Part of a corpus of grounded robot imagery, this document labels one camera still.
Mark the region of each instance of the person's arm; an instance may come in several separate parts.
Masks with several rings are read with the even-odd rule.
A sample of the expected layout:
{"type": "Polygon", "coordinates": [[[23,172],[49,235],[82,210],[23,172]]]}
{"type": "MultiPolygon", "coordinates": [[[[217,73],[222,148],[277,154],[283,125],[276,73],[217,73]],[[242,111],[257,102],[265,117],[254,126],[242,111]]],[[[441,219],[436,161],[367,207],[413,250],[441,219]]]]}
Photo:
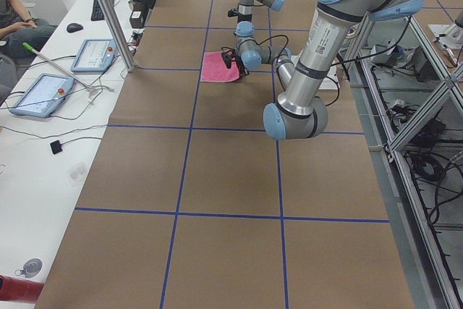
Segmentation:
{"type": "Polygon", "coordinates": [[[12,6],[13,10],[22,18],[24,22],[29,23],[32,27],[37,27],[33,18],[30,16],[29,11],[20,0],[7,0],[12,6]]]}
{"type": "Polygon", "coordinates": [[[32,22],[16,22],[12,25],[9,25],[8,27],[0,29],[0,38],[3,38],[5,35],[14,33],[19,29],[22,28],[27,28],[27,27],[32,27],[32,22]]]}

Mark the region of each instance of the person's hand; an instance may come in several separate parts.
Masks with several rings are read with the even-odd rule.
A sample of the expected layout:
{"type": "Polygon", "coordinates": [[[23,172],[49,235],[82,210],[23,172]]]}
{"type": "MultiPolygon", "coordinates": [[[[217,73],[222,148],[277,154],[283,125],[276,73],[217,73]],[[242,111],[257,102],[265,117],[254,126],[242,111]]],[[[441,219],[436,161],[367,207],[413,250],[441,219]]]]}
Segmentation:
{"type": "Polygon", "coordinates": [[[11,32],[17,32],[19,29],[23,28],[31,28],[33,24],[31,23],[32,21],[29,22],[16,22],[13,23],[12,25],[9,26],[11,32]]]}
{"type": "Polygon", "coordinates": [[[29,24],[32,28],[38,28],[34,20],[27,22],[27,24],[29,24]]]}

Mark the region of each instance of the green handle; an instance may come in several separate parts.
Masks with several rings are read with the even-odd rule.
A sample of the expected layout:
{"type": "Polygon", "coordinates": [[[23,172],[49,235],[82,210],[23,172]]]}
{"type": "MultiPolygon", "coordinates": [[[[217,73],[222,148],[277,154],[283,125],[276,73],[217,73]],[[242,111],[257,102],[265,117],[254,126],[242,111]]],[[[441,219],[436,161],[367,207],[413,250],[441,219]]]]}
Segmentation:
{"type": "Polygon", "coordinates": [[[32,50],[34,49],[34,48],[33,48],[31,45],[29,45],[28,43],[22,43],[22,45],[23,45],[27,50],[29,50],[29,51],[32,51],[32,50]]]}

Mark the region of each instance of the computer mouse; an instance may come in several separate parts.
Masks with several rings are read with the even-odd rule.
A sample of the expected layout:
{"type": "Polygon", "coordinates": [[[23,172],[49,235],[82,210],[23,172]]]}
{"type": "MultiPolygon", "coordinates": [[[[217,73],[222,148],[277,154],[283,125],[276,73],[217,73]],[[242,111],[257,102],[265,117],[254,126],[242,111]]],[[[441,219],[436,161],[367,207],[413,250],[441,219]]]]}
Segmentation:
{"type": "Polygon", "coordinates": [[[69,23],[66,27],[68,33],[77,32],[78,30],[82,30],[84,27],[79,23],[69,23]]]}

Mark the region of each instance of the small black square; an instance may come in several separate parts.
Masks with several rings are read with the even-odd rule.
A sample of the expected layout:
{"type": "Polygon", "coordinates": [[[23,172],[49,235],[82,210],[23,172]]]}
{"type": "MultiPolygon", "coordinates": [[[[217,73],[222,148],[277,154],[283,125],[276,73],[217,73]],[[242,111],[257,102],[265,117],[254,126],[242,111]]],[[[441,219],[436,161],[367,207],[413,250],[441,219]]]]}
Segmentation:
{"type": "Polygon", "coordinates": [[[61,143],[59,142],[59,140],[56,140],[56,141],[53,141],[52,143],[50,143],[50,147],[51,147],[51,152],[56,155],[57,153],[60,153],[63,151],[63,148],[61,146],[61,143]]]}

